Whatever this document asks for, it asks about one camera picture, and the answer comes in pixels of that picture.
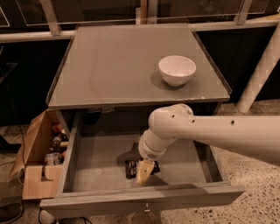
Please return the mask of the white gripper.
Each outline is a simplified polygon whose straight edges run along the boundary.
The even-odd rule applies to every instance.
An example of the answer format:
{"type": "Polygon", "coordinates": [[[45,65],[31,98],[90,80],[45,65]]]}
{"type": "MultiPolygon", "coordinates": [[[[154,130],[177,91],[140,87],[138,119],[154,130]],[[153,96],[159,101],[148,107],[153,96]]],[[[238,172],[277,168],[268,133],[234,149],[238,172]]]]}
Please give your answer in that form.
{"type": "Polygon", "coordinates": [[[138,185],[144,185],[154,168],[153,161],[159,160],[165,154],[166,150],[154,151],[143,139],[140,139],[138,143],[138,151],[144,160],[140,161],[137,165],[136,183],[138,185]]]}

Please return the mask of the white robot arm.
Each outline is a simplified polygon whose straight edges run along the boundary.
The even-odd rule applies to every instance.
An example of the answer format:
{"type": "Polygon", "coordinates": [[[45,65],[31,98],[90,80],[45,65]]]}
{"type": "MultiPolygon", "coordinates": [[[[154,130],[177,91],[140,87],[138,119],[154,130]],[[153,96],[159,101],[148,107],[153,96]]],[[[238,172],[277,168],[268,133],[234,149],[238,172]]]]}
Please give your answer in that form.
{"type": "Polygon", "coordinates": [[[149,179],[154,164],[179,139],[192,139],[273,164],[280,160],[279,116],[199,116],[185,104],[154,110],[139,139],[136,182],[149,179]]]}

